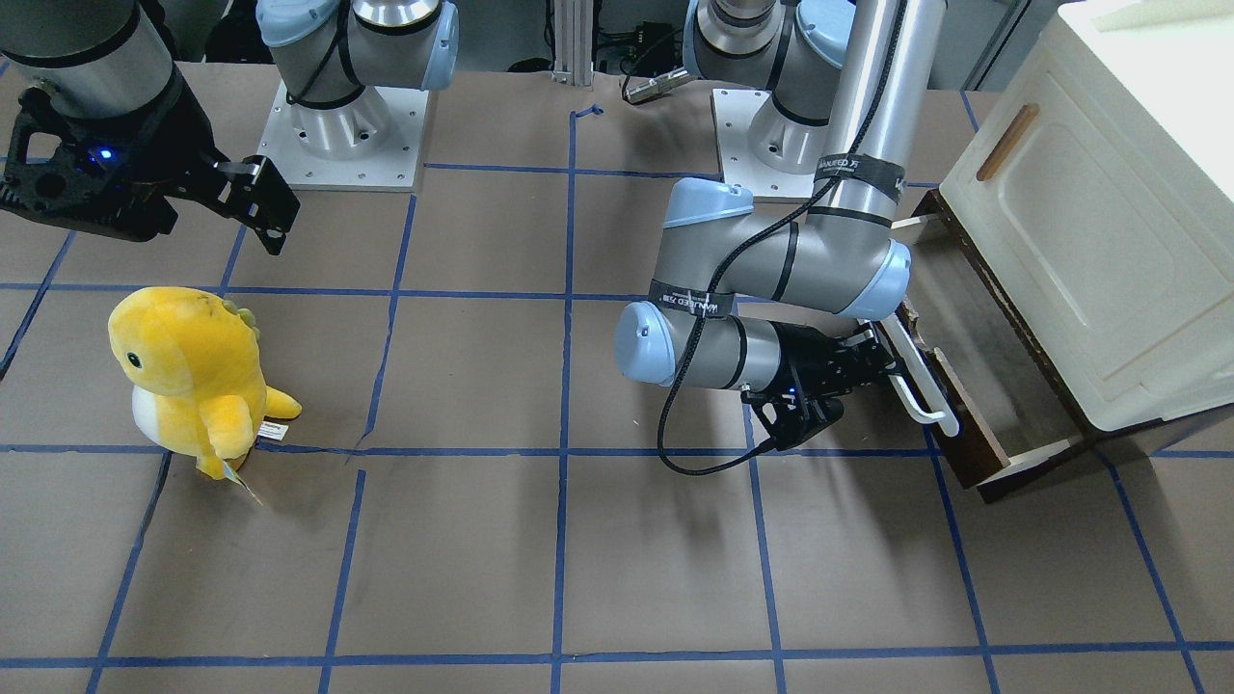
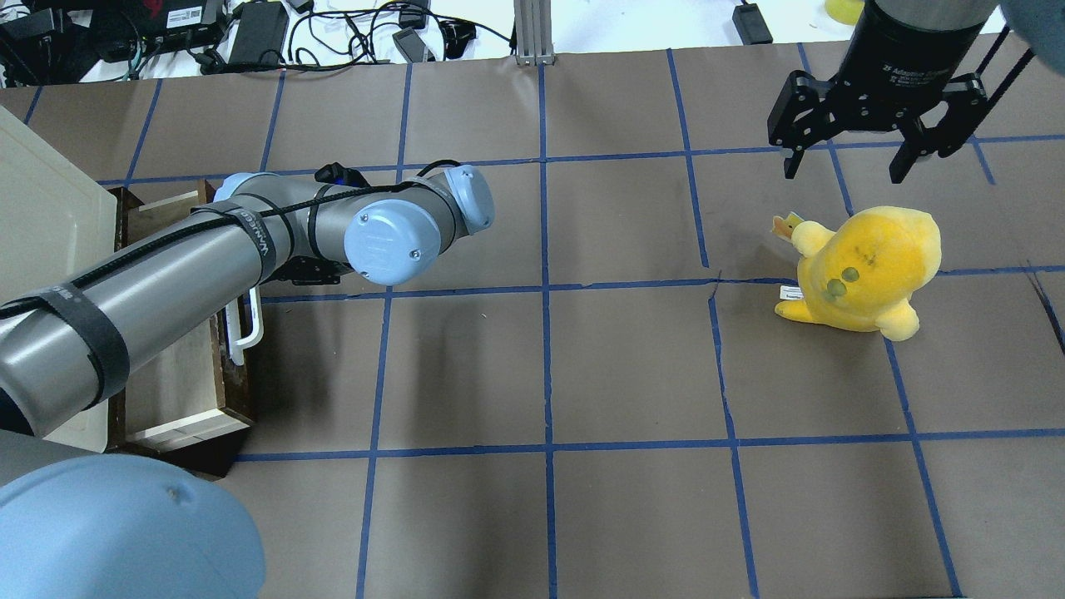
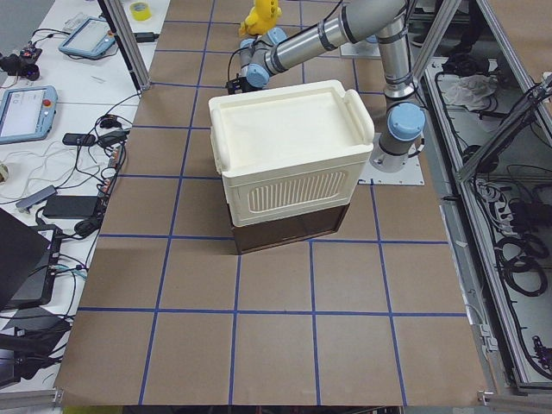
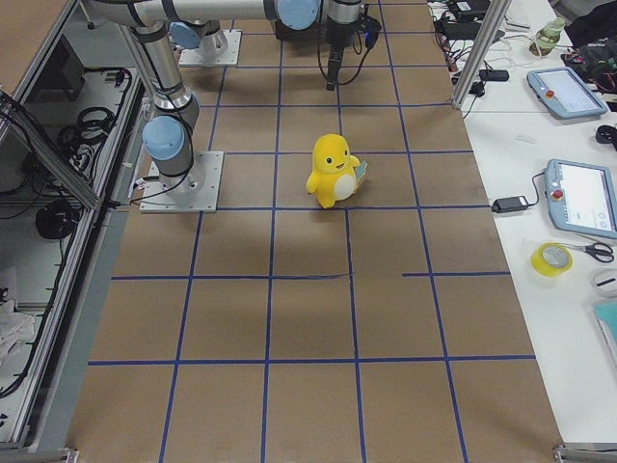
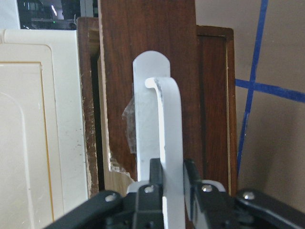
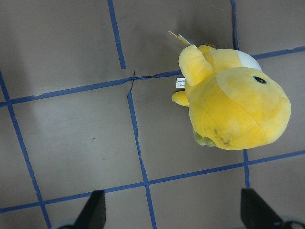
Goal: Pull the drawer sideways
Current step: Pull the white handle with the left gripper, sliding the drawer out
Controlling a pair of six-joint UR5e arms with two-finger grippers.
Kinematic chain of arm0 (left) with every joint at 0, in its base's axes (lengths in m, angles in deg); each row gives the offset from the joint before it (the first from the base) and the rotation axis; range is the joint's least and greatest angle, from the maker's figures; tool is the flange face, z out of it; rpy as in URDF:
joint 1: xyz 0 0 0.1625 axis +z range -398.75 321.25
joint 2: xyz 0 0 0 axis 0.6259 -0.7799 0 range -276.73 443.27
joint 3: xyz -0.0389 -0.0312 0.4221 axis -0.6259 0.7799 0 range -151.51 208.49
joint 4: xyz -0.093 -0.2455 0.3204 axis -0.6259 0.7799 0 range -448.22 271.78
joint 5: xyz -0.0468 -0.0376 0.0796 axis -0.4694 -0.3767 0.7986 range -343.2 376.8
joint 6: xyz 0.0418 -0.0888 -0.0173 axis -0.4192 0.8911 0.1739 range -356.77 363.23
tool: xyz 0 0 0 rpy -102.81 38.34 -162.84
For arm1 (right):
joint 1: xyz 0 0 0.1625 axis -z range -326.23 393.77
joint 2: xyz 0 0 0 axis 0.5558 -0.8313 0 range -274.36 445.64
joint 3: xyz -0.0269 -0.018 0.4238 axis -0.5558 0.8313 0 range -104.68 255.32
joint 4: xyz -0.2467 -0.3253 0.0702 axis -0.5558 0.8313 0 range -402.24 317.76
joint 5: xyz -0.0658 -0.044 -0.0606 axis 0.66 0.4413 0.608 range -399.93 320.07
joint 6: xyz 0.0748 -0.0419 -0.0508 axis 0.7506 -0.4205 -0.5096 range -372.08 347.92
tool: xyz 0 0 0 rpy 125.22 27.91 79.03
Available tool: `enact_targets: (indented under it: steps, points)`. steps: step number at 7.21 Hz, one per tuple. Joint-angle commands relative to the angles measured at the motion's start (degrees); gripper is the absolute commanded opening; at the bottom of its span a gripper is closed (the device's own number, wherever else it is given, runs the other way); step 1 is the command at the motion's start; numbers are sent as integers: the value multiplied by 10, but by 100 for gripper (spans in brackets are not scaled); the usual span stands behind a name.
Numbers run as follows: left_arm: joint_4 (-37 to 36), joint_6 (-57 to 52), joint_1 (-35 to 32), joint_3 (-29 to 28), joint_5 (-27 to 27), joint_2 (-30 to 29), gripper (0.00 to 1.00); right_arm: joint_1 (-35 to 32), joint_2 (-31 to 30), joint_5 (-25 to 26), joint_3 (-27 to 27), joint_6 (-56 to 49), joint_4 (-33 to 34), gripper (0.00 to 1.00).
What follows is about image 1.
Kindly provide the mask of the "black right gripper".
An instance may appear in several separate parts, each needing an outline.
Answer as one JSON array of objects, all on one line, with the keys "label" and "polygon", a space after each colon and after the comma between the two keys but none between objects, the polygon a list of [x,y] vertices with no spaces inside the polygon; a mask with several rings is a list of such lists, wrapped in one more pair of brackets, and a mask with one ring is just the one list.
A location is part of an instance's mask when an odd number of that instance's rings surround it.
[{"label": "black right gripper", "polygon": [[127,114],[72,116],[54,70],[35,67],[19,94],[2,170],[2,209],[19,217],[110,238],[147,242],[176,224],[172,198],[199,203],[255,233],[267,254],[301,207],[267,156],[230,161],[178,65],[159,93]]}]

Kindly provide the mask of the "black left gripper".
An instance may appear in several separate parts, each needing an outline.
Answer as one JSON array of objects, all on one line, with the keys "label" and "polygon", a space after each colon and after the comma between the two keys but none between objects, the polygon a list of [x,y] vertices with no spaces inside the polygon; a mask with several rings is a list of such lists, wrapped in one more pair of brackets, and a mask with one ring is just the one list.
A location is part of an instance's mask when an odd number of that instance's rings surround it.
[{"label": "black left gripper", "polygon": [[740,395],[768,433],[755,452],[796,448],[845,416],[842,396],[902,375],[902,361],[872,322],[843,340],[803,325],[770,326],[779,347],[770,382]]}]

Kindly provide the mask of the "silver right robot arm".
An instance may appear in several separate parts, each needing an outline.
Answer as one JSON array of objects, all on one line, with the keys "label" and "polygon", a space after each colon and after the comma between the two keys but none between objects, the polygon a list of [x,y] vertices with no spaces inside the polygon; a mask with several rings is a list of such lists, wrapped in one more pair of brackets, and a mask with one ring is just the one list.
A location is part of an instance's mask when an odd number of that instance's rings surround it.
[{"label": "silver right robot arm", "polygon": [[[459,19],[448,1],[258,1],[262,42],[304,149],[353,157],[389,133],[383,88],[443,91]],[[133,242],[169,233],[172,198],[252,228],[280,254],[300,203],[267,156],[227,158],[146,1],[5,1],[2,54],[28,79],[2,209]]]}]

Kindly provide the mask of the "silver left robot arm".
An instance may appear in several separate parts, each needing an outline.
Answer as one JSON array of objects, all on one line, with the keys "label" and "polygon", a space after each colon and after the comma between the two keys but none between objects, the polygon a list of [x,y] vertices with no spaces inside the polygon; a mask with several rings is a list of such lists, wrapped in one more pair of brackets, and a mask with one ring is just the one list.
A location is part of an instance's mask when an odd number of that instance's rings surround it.
[{"label": "silver left robot arm", "polygon": [[652,286],[615,328],[631,382],[740,391],[789,451],[845,412],[856,387],[893,382],[877,322],[898,311],[911,251],[892,215],[946,5],[943,1],[695,1],[692,74],[770,93],[787,123],[821,135],[793,173],[805,203],[756,212],[747,185],[684,177],[671,190]]}]

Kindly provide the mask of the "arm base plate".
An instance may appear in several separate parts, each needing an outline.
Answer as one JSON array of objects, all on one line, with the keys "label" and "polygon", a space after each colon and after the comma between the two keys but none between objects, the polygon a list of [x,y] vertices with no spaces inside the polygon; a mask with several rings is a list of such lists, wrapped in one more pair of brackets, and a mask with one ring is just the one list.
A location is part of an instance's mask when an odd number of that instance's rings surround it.
[{"label": "arm base plate", "polygon": [[313,110],[279,84],[258,153],[294,190],[413,191],[432,93],[369,86],[355,101]]},{"label": "arm base plate", "polygon": [[789,119],[764,91],[714,89],[712,110],[723,183],[756,203],[803,203],[814,193],[827,123]]}]

